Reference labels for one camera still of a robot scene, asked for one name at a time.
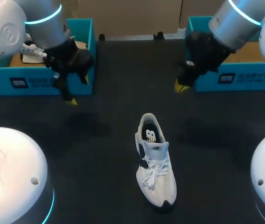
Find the new balance sneaker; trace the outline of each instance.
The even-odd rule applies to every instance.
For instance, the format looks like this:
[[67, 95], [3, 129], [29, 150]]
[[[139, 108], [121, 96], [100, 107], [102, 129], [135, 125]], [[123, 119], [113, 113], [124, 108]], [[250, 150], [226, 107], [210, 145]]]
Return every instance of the new balance sneaker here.
[[176, 200], [176, 181], [165, 140], [156, 117], [146, 113], [135, 134], [140, 154], [137, 181], [147, 200], [162, 209], [168, 209]]

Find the teal box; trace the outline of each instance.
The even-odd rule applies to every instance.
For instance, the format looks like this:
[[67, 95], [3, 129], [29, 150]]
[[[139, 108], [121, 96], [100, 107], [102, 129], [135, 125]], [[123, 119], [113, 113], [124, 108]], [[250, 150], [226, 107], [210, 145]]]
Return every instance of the teal box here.
[[[193, 31], [210, 33], [208, 23], [211, 18], [211, 16], [189, 17], [186, 37]], [[257, 42], [258, 37], [259, 33], [250, 41]], [[265, 62], [223, 63], [218, 70], [219, 73], [208, 72], [200, 76], [195, 83], [195, 90], [198, 92], [265, 90]]]
[[[96, 39], [92, 19], [68, 19], [71, 36], [75, 40], [88, 44], [88, 50], [96, 58]], [[60, 95], [60, 91], [51, 86], [54, 72], [45, 67], [9, 68], [12, 57], [0, 59], [0, 96], [36, 96]], [[73, 95], [91, 95], [94, 82], [93, 66], [88, 71], [89, 84], [82, 84], [76, 74], [70, 74], [68, 84]], [[14, 88], [13, 81], [25, 81], [24, 88]]]

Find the shoe logo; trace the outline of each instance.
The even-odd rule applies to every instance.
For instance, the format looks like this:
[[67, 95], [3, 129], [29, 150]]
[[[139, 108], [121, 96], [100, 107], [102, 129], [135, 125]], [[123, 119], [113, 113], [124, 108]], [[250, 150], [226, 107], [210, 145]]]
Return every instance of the shoe logo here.
[[149, 141], [150, 143], [155, 143], [155, 141], [156, 141], [156, 137], [155, 137], [155, 133], [154, 133], [154, 131], [146, 130], [146, 136], [147, 136], [148, 141]]

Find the cardboard box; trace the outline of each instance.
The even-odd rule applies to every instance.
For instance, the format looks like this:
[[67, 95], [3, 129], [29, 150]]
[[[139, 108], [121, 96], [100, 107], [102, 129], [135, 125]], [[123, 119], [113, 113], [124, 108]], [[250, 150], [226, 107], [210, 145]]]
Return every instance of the cardboard box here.
[[[212, 17], [190, 17], [187, 37], [194, 31], [210, 32], [208, 23]], [[237, 53], [230, 55], [218, 68], [219, 73], [208, 72], [200, 76], [195, 90], [202, 91], [249, 91], [265, 90], [265, 59], [254, 36]]]
[[188, 18], [191, 16], [214, 15], [225, 0], [183, 0], [179, 28], [188, 26]]
[[96, 37], [176, 33], [182, 0], [61, 0], [67, 18], [92, 18]]
[[[88, 43], [88, 50], [96, 58], [96, 39], [92, 19], [68, 20], [71, 35], [75, 40]], [[36, 96], [60, 95], [60, 91], [52, 87], [54, 72], [45, 66], [20, 65], [19, 56], [0, 59], [0, 96]], [[91, 95], [94, 81], [93, 66], [88, 71], [88, 84], [82, 84], [79, 77], [70, 74], [68, 84], [73, 95]]]

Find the glowing blue ring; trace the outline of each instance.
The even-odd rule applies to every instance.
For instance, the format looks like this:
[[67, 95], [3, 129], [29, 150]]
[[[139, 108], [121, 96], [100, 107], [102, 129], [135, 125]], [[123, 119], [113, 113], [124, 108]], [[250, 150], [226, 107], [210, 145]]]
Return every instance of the glowing blue ring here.
[[258, 211], [259, 211], [260, 215], [262, 216], [262, 218], [265, 220], [265, 217], [262, 215], [262, 213], [261, 213], [261, 211], [259, 210], [259, 208], [258, 208], [258, 206], [257, 206], [257, 205], [256, 205], [256, 207], [257, 207], [257, 209], [258, 209]]
[[52, 205], [51, 205], [51, 207], [50, 207], [50, 210], [49, 210], [48, 215], [46, 216], [46, 218], [44, 219], [44, 221], [43, 221], [42, 224], [45, 224], [46, 221], [48, 220], [48, 218], [49, 218], [49, 216], [50, 216], [50, 214], [51, 214], [51, 212], [52, 212], [52, 210], [53, 210], [54, 200], [55, 200], [55, 191], [54, 191], [54, 189], [53, 189], [53, 201], [52, 201]]
[[235, 9], [235, 11], [237, 11], [242, 17], [244, 17], [246, 20], [258, 25], [258, 26], [261, 26], [261, 23], [252, 19], [251, 17], [247, 16], [245, 13], [243, 13], [234, 3], [232, 0], [228, 0], [229, 3], [231, 4], [231, 6]]
[[55, 11], [52, 15], [42, 19], [42, 20], [36, 20], [36, 21], [32, 21], [32, 22], [25, 22], [25, 24], [27, 25], [32, 25], [32, 24], [38, 24], [38, 23], [42, 23], [42, 22], [45, 22], [47, 20], [50, 20], [51, 18], [55, 17], [56, 15], [59, 14], [59, 12], [61, 12], [62, 10], [62, 5], [60, 4], [60, 7], [58, 8], [57, 11]]

